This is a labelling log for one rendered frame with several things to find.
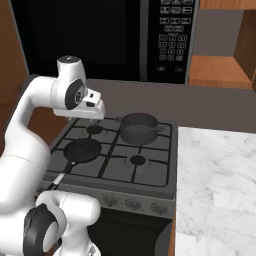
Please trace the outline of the brown wooden cupboard panel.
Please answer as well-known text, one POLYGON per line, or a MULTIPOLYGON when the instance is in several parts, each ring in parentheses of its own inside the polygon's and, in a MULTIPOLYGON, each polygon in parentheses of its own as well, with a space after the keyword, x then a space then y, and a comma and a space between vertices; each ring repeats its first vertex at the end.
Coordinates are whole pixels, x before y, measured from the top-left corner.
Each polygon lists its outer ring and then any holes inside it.
MULTIPOLYGON (((0 0, 0 155, 4 149, 6 123, 27 78, 24 57, 8 0, 0 0)), ((67 124, 50 109, 37 108, 29 128, 50 145, 67 124)))

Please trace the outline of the black frying pan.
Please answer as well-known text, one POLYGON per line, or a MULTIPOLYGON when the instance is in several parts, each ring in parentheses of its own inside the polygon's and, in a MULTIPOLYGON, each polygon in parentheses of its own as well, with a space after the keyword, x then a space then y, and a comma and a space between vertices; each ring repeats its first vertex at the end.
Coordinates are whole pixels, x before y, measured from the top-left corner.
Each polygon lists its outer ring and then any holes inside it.
POLYGON ((80 186, 76 180, 71 180, 72 171, 80 164, 94 161, 101 153, 101 144, 93 138, 80 138, 70 141, 63 149, 56 150, 46 175, 35 193, 38 197, 46 190, 74 191, 80 186))

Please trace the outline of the wooden open shelf cupboard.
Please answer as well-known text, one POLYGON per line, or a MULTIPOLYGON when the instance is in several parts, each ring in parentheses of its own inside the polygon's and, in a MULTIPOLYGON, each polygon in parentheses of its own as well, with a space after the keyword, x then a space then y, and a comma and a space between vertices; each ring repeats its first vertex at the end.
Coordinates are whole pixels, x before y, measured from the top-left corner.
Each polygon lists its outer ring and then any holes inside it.
POLYGON ((189 85, 256 90, 256 0, 200 0, 189 85))

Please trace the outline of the dark grey pot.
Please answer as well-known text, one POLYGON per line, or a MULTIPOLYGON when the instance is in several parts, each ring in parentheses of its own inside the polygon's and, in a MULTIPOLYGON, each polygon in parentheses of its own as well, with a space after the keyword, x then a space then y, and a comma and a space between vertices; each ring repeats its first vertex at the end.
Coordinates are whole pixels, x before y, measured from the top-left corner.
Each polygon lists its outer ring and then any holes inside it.
POLYGON ((120 137, 128 144, 143 146, 154 142, 164 128, 147 113, 131 113, 120 120, 120 137))

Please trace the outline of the black oven door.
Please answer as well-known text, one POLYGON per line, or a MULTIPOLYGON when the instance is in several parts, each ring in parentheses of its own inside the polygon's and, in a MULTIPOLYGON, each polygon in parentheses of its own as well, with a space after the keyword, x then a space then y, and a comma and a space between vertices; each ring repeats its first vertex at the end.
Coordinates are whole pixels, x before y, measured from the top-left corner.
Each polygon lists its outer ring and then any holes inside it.
POLYGON ((154 256, 155 244, 171 219, 103 208, 88 227, 102 256, 154 256))

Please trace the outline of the black microwave oven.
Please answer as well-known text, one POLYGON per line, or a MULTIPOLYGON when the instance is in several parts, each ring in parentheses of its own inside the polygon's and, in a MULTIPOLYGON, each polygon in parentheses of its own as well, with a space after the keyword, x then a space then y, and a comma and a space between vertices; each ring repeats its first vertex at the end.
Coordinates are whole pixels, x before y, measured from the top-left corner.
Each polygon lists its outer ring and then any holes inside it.
MULTIPOLYGON (((149 0, 147 81, 188 83, 200 0, 149 0)), ((140 79, 140 0, 9 0, 27 72, 72 55, 90 79, 140 79)))

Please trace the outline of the grey gas stove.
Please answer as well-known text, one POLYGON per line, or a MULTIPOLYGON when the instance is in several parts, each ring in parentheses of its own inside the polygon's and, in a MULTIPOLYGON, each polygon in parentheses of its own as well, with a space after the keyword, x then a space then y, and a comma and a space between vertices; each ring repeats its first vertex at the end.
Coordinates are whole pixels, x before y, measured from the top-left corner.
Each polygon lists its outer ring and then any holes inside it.
POLYGON ((120 137, 120 120, 107 117, 102 121, 76 119, 65 127, 51 145, 51 153, 63 149, 70 141, 93 138, 101 143, 100 155, 92 162, 80 164, 72 171, 74 193, 98 199, 103 208, 171 219, 176 204, 178 128, 172 122, 160 122, 164 128, 156 140, 137 146, 120 137), (108 207, 106 195, 117 199, 108 207), (125 204, 127 199, 141 203, 139 210, 125 204), (153 203, 163 203, 168 212, 159 215, 152 211, 153 203))

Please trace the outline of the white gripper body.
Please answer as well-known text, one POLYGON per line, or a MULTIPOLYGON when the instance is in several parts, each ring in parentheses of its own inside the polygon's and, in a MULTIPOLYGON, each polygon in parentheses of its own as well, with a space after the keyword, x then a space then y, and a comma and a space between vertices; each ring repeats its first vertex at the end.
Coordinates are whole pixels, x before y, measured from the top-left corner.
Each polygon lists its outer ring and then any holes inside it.
POLYGON ((100 100, 99 104, 96 107, 87 107, 86 102, 82 101, 75 109, 72 109, 72 110, 54 109, 53 113, 56 116, 62 116, 67 118, 102 120, 105 117, 105 105, 104 105, 104 102, 100 100))

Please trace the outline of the grey stove knob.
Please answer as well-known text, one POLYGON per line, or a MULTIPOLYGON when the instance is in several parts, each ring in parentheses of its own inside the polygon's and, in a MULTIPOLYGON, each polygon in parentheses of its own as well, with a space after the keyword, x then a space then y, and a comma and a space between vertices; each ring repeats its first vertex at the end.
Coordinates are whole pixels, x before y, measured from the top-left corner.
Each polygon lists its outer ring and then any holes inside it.
POLYGON ((104 197, 104 202, 108 207, 115 206, 117 204, 117 199, 112 195, 106 195, 104 197))
POLYGON ((168 212, 168 207, 166 205, 164 205, 163 203, 153 203, 151 205, 151 209, 153 212, 155 212, 159 215, 163 215, 168 212))
POLYGON ((136 199, 130 198, 125 201, 125 204, 128 208, 136 211, 141 208, 141 203, 137 201, 136 199))

